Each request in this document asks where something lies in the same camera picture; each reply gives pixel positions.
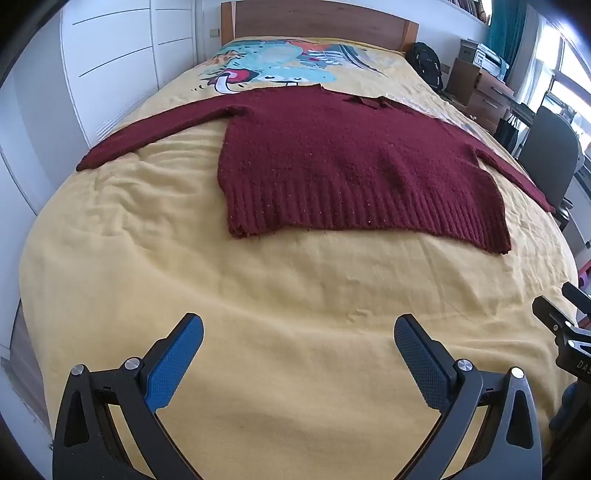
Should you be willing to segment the teal curtain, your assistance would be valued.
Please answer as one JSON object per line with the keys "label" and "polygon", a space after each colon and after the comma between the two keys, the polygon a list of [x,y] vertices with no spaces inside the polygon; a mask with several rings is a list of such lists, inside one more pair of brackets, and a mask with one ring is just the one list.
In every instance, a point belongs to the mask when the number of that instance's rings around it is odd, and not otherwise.
{"label": "teal curtain", "polygon": [[527,14],[524,0],[494,0],[487,46],[507,64],[515,62]]}

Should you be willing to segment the white wardrobe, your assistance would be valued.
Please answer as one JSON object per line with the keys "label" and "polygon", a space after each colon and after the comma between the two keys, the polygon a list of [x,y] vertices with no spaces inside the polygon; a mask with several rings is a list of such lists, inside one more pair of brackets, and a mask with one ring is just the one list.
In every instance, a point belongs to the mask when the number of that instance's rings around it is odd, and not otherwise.
{"label": "white wardrobe", "polygon": [[46,1],[1,57],[1,270],[84,152],[197,64],[199,1]]}

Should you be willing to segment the dark red knit sweater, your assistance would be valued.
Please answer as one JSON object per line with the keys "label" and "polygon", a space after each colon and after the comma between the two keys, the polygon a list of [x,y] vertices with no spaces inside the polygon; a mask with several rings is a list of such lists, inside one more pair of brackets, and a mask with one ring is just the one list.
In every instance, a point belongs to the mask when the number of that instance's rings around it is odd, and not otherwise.
{"label": "dark red knit sweater", "polygon": [[550,209],[524,174],[463,129],[386,97],[318,85],[253,89],[155,114],[101,141],[79,169],[219,119],[228,125],[217,180],[236,238],[284,227],[398,229],[505,254],[511,240],[494,175]]}

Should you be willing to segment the dark office chair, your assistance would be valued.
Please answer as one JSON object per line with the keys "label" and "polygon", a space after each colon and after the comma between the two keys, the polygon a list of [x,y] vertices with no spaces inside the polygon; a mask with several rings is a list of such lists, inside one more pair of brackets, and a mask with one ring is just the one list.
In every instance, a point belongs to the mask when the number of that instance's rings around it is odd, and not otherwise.
{"label": "dark office chair", "polygon": [[571,125],[546,107],[540,107],[518,157],[528,175],[555,209],[554,217],[564,229],[570,220],[567,189],[582,155]]}

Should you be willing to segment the stack of boxes on cabinet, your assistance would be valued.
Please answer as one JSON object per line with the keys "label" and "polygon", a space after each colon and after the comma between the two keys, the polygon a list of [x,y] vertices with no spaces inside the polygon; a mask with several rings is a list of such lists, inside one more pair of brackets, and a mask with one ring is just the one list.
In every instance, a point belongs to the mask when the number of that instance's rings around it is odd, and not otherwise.
{"label": "stack of boxes on cabinet", "polygon": [[493,50],[483,43],[475,42],[471,39],[461,41],[458,58],[485,69],[488,73],[503,81],[509,70],[509,65]]}

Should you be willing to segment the black backpack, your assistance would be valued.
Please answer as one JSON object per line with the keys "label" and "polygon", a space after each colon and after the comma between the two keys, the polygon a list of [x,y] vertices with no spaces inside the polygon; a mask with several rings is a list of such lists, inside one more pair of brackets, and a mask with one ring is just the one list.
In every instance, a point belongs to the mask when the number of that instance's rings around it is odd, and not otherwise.
{"label": "black backpack", "polygon": [[423,42],[415,42],[406,52],[405,58],[435,92],[441,92],[444,89],[441,62],[431,47]]}

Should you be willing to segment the wooden headboard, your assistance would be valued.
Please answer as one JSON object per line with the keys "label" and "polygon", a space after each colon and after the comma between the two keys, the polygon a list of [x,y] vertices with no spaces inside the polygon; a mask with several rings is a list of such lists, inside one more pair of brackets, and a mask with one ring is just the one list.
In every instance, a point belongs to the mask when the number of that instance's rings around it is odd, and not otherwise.
{"label": "wooden headboard", "polygon": [[378,10],[332,1],[228,1],[221,4],[221,43],[242,37],[335,38],[406,51],[419,24]]}

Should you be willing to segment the wooden drawer cabinet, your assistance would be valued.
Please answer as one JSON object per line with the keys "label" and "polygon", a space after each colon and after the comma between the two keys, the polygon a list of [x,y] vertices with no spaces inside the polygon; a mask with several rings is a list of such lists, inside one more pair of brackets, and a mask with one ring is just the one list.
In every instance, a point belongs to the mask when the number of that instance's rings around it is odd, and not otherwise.
{"label": "wooden drawer cabinet", "polygon": [[508,98],[513,97],[513,91],[504,82],[460,58],[454,62],[446,93],[466,116],[491,134],[509,110]]}

